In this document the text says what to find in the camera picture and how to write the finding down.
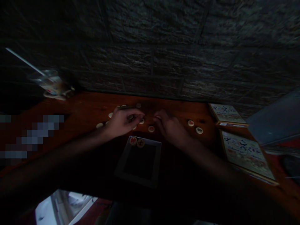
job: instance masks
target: hand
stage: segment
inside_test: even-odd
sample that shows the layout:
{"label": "hand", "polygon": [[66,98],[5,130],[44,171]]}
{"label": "hand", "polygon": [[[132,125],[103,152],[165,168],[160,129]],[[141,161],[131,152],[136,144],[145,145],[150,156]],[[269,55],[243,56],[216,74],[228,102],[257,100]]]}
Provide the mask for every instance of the hand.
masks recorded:
{"label": "hand", "polygon": [[[135,116],[135,119],[133,121],[128,121],[127,117],[130,115]],[[144,115],[145,114],[142,111],[136,108],[115,108],[112,118],[104,127],[105,133],[109,137],[109,139],[124,135],[131,131],[136,125],[138,125]]]}
{"label": "hand", "polygon": [[154,122],[168,142],[183,150],[192,140],[176,117],[168,116],[164,109],[154,114]]}

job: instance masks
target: wooden table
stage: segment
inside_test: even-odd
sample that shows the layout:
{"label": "wooden table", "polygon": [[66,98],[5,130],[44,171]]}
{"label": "wooden table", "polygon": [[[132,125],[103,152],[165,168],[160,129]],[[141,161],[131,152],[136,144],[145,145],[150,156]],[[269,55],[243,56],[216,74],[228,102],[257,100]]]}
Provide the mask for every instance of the wooden table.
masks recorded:
{"label": "wooden table", "polygon": [[[178,117],[191,136],[199,139],[221,157],[223,150],[218,138],[218,128],[254,140],[246,128],[217,127],[205,103],[92,92],[80,93],[67,101],[46,99],[22,115],[13,117],[11,123],[5,124],[6,130],[1,130],[1,136],[5,138],[1,140],[0,146],[4,149],[5,144],[15,144],[16,137],[24,136],[24,130],[33,129],[35,126],[33,122],[43,121],[43,115],[68,115],[65,122],[60,124],[60,129],[54,131],[53,137],[44,138],[39,150],[17,165],[19,166],[94,130],[98,123],[109,120],[108,114],[116,106],[124,104],[135,106],[137,103],[142,104],[141,110],[146,114],[145,123],[138,125],[136,130],[127,135],[118,137],[85,155],[61,188],[164,212],[182,212],[216,223],[229,219],[227,215],[232,213],[232,210],[240,211],[239,208],[231,206],[230,197],[222,191],[222,187],[216,187],[186,155],[164,140],[157,127],[154,133],[148,132],[148,126],[154,125],[152,120],[154,112],[164,108]],[[195,126],[189,127],[188,120],[193,120]],[[203,134],[195,132],[196,126],[203,129]],[[157,189],[149,189],[113,176],[129,135],[162,142]],[[277,169],[272,161],[268,162],[280,183],[279,186],[274,187],[254,178],[250,179],[300,221],[300,195],[286,182],[285,174]],[[0,171],[0,176],[15,167],[5,167]]]}

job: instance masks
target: gray brick wall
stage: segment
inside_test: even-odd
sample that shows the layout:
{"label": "gray brick wall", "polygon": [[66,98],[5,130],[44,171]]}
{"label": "gray brick wall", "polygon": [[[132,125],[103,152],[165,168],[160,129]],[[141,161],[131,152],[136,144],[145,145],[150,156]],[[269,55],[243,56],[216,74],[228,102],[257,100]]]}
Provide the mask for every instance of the gray brick wall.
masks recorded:
{"label": "gray brick wall", "polygon": [[85,90],[231,104],[247,118],[300,85],[299,15],[284,0],[4,1],[0,94],[43,93],[9,47]]}

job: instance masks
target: forearm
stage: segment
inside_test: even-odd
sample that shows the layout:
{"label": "forearm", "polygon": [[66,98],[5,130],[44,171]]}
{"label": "forearm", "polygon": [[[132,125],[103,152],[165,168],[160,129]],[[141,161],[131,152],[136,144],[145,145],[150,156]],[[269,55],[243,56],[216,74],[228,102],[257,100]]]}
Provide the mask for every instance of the forearm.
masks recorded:
{"label": "forearm", "polygon": [[247,212],[249,220],[241,218],[243,224],[298,224],[286,210],[271,199],[263,190],[253,184],[248,177],[235,170],[229,163],[223,161],[199,141],[191,140],[182,149],[216,185],[222,187],[224,194]]}
{"label": "forearm", "polygon": [[75,158],[110,139],[105,129],[99,129],[4,176],[0,180],[0,201],[7,206],[6,214],[19,215],[51,195],[65,179]]}

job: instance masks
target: glass cup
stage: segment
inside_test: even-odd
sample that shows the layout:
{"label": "glass cup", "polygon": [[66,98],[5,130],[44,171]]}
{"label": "glass cup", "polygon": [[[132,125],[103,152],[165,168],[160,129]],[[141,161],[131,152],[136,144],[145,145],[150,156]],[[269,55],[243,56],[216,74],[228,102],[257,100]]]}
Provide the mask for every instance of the glass cup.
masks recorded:
{"label": "glass cup", "polygon": [[39,72],[34,72],[27,76],[27,79],[37,83],[52,95],[62,95],[68,90],[68,87],[58,76],[56,70],[42,70],[43,76]]}

